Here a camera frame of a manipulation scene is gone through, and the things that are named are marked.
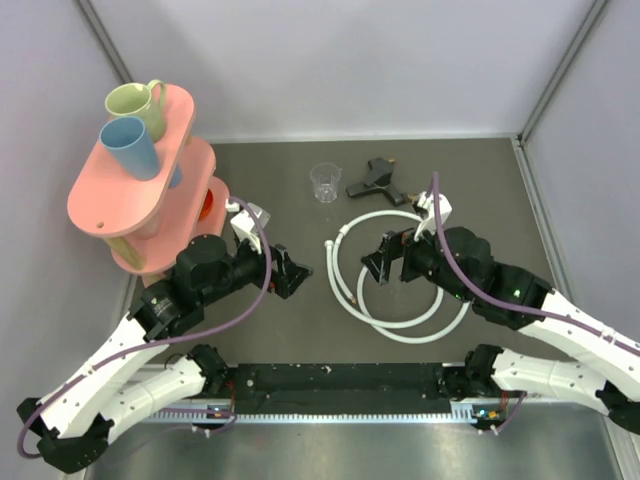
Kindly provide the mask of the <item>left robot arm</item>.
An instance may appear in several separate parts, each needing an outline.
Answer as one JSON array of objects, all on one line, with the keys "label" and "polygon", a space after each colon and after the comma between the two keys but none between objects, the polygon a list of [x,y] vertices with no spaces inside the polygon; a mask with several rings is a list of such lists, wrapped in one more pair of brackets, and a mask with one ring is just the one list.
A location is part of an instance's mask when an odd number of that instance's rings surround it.
[{"label": "left robot arm", "polygon": [[56,391],[27,398],[17,408],[37,438],[37,457],[66,474],[94,463],[126,430],[164,407],[203,394],[216,396],[228,383],[217,350],[198,344],[175,365],[136,386],[128,380],[150,359],[191,329],[207,306],[248,286],[290,297],[311,268],[291,260],[281,245],[254,250],[239,241],[234,255],[215,235],[192,239],[169,275],[145,288],[94,355]]}]

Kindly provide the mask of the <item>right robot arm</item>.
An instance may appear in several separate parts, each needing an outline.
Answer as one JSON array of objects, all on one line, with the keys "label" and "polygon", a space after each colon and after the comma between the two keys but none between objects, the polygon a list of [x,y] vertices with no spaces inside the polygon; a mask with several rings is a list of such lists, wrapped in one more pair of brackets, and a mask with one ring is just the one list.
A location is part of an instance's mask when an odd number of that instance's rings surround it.
[{"label": "right robot arm", "polygon": [[496,261],[487,240],[464,227],[420,238],[388,232],[362,259],[379,284],[401,260],[400,279],[424,278],[468,304],[484,320],[540,340],[570,356],[551,361],[481,344],[460,368],[445,368],[440,389],[468,395],[528,393],[588,407],[619,427],[639,431],[639,345],[573,305],[528,270]]}]

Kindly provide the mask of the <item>clear plastic cup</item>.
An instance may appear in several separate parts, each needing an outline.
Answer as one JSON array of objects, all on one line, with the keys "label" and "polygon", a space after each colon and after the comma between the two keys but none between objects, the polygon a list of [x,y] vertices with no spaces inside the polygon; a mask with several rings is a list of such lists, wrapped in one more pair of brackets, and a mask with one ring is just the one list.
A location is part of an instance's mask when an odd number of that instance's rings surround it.
[{"label": "clear plastic cup", "polygon": [[321,203],[332,203],[338,197],[338,184],[342,170],[333,163],[320,163],[310,171],[315,198]]}]

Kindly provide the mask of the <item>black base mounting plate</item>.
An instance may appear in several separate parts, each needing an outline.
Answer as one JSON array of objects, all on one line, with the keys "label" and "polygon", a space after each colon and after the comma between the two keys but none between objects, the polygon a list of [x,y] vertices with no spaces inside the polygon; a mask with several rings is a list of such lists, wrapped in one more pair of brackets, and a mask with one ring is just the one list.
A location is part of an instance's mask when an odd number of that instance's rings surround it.
[{"label": "black base mounting plate", "polygon": [[240,414],[447,413],[472,395],[461,367],[437,363],[240,364],[229,379]]}]

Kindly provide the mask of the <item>orange object on shelf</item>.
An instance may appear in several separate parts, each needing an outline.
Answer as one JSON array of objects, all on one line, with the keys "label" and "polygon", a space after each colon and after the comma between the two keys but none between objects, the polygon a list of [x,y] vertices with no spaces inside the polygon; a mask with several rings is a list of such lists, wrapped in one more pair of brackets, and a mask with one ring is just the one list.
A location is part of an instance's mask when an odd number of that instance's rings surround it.
[{"label": "orange object on shelf", "polygon": [[198,221],[204,220],[211,212],[214,204],[214,195],[211,189],[207,190]]}]

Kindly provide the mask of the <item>pink three-tier shelf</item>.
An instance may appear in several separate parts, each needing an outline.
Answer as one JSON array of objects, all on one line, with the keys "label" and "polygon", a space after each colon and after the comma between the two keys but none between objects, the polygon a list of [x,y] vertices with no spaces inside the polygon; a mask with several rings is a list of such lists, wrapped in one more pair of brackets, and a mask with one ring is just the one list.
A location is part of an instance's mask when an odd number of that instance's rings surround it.
[{"label": "pink three-tier shelf", "polygon": [[[146,285],[164,277],[192,239],[222,234],[229,197],[227,185],[214,175],[213,147],[191,133],[192,96],[167,85],[164,114],[167,130],[156,144],[160,172],[155,178],[135,179],[95,144],[67,200],[71,222],[104,240],[116,264]],[[213,208],[198,221],[208,189]]]}]

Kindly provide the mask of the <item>blue plastic cup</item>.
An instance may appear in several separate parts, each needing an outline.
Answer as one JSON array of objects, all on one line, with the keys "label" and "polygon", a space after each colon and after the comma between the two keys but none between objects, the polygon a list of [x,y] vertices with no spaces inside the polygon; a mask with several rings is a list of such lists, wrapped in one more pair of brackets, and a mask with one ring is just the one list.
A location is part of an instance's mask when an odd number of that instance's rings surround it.
[{"label": "blue plastic cup", "polygon": [[139,117],[110,120],[102,127],[99,141],[135,179],[149,181],[159,174],[160,162],[154,142]]}]

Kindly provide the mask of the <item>green ceramic mug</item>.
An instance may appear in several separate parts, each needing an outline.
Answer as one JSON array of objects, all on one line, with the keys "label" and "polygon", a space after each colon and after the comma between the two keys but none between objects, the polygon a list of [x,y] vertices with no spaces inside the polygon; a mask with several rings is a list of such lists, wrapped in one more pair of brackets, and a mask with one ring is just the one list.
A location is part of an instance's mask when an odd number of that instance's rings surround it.
[{"label": "green ceramic mug", "polygon": [[166,84],[154,79],[148,84],[132,82],[118,86],[106,96],[104,106],[113,118],[140,118],[152,141],[157,142],[166,132],[165,101]]}]

